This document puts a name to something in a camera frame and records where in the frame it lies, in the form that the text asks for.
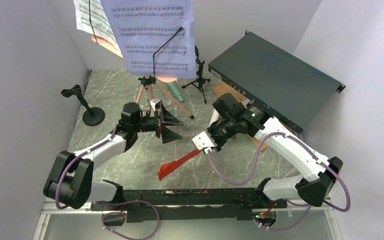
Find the green condenser microphone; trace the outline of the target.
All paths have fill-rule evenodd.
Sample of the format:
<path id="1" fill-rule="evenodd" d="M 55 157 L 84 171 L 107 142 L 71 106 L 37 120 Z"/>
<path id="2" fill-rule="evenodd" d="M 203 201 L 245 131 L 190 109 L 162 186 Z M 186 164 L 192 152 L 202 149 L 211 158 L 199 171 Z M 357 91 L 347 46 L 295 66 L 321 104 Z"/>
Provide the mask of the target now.
<path id="1" fill-rule="evenodd" d="M 184 97 L 180 93 L 180 90 L 177 88 L 174 82 L 168 82 L 167 83 L 168 88 L 171 90 L 173 95 L 176 97 L 176 99 L 180 102 L 184 102 Z"/>

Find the red sheet music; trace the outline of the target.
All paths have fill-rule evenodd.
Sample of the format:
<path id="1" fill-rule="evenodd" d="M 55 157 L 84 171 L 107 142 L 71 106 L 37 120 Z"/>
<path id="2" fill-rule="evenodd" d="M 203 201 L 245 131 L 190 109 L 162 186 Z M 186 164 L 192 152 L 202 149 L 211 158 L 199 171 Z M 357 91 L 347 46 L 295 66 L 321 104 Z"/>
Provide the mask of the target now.
<path id="1" fill-rule="evenodd" d="M 179 159 L 176 159 L 176 160 L 173 160 L 171 162 L 168 162 L 168 163 L 161 165 L 160 169 L 157 172 L 159 181 L 161 182 L 166 176 L 173 173 L 176 169 L 178 169 L 180 166 L 182 166 L 188 160 L 194 158 L 200 152 L 201 152 L 200 150 L 194 149 Z"/>

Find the black tripod mic stand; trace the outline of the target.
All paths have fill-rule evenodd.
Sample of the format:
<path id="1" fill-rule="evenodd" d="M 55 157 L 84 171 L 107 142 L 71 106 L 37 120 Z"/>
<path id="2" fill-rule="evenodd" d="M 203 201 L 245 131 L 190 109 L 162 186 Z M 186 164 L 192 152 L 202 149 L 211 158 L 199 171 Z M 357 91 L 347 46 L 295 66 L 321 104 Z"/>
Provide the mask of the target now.
<path id="1" fill-rule="evenodd" d="M 203 71 L 204 71 L 205 61 L 204 60 L 201 61 L 199 59 L 200 52 L 199 52 L 199 49 L 198 49 L 198 47 L 196 45 L 194 46 L 194 51 L 195 51 L 195 62 L 196 62 L 196 64 L 198 64 L 198 70 L 196 71 L 197 78 L 194 81 L 192 81 L 192 82 L 190 82 L 188 84 L 182 85 L 181 88 L 185 89 L 188 86 L 195 87 L 196 89 L 198 89 L 202 93 L 203 101 L 204 101 L 205 104 L 207 104 L 207 100 L 206 100 L 206 96 L 205 96 L 205 91 L 204 91 L 204 84 L 207 83 L 207 82 L 210 82 L 211 80 L 209 78 L 203 78 Z"/>

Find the black round-base mic stand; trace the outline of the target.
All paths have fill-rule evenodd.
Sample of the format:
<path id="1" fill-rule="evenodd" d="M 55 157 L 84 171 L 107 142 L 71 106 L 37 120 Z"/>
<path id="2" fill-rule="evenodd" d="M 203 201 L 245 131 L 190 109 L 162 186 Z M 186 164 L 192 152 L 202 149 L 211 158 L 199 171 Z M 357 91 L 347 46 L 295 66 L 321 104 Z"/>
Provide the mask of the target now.
<path id="1" fill-rule="evenodd" d="M 94 127 L 102 123 L 105 119 L 105 112 L 100 107 L 90 107 L 82 94 L 82 88 L 76 84 L 70 89 L 63 89 L 61 95 L 65 98 L 76 96 L 80 104 L 85 107 L 85 112 L 82 115 L 82 121 L 89 127 Z"/>

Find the purple sheet paper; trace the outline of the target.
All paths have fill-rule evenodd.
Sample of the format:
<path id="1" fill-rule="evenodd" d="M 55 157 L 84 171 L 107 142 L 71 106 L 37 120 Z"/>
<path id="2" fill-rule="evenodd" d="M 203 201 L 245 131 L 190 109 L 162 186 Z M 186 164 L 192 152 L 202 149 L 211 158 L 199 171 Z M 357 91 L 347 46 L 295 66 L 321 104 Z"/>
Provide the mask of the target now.
<path id="1" fill-rule="evenodd" d="M 100 3 L 132 75 L 195 78 L 192 0 L 102 0 Z"/>

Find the white handheld microphone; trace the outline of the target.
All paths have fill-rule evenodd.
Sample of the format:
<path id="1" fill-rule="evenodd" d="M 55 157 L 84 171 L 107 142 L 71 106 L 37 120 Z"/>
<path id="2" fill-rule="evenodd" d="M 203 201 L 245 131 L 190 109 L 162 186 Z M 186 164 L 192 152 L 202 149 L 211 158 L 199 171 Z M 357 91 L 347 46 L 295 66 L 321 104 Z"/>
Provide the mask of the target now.
<path id="1" fill-rule="evenodd" d="M 219 119 L 219 117 L 220 117 L 220 114 L 214 108 L 213 111 L 212 111 L 212 115 L 211 115 L 211 118 L 210 118 L 208 126 L 211 126 L 212 123 L 216 122 Z"/>

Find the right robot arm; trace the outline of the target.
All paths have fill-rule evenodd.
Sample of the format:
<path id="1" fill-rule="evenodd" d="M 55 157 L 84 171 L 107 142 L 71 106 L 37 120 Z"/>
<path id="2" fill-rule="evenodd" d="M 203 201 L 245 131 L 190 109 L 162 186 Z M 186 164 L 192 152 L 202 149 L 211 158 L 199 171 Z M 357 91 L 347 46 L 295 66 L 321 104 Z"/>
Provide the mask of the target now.
<path id="1" fill-rule="evenodd" d="M 195 145 L 199 150 L 206 154 L 211 150 L 219 152 L 229 139 L 245 134 L 267 144 L 299 171 L 294 177 L 265 179 L 262 190 L 255 194 L 260 207 L 267 208 L 280 199 L 300 198 L 314 207 L 326 203 L 344 164 L 339 157 L 329 158 L 312 149 L 261 104 L 244 106 L 232 94 L 225 93 L 212 106 L 219 118 L 197 136 Z"/>

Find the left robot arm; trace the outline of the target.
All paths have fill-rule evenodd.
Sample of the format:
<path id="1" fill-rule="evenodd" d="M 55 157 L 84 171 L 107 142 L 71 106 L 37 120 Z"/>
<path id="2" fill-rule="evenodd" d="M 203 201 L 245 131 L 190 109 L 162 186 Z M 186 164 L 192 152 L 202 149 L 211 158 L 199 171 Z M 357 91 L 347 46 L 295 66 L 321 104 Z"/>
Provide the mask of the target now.
<path id="1" fill-rule="evenodd" d="M 125 202 L 123 187 L 109 180 L 93 181 L 97 167 L 127 152 L 139 133 L 152 132 L 163 144 L 182 139 L 169 127 L 183 126 L 184 122 L 171 114 L 159 99 L 149 101 L 148 105 L 149 111 L 143 112 L 138 103 L 126 103 L 118 124 L 104 139 L 75 152 L 61 151 L 56 156 L 43 194 L 55 201 L 57 209 L 79 209 L 94 201 L 104 203 L 111 210 L 119 209 Z"/>

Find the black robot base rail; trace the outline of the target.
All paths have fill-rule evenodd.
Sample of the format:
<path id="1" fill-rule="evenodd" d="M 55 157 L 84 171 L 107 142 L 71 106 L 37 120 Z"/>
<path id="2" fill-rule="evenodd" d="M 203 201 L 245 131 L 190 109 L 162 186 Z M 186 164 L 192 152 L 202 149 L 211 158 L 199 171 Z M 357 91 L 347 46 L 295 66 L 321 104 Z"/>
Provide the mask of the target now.
<path id="1" fill-rule="evenodd" d="M 98 201 L 91 203 L 91 211 L 119 211 L 126 213 L 127 223 L 155 220 L 236 219 L 249 221 L 253 214 L 284 209 L 285 200 L 270 200 L 260 188 L 214 188 L 174 190 L 124 190 L 127 205 L 110 206 Z"/>

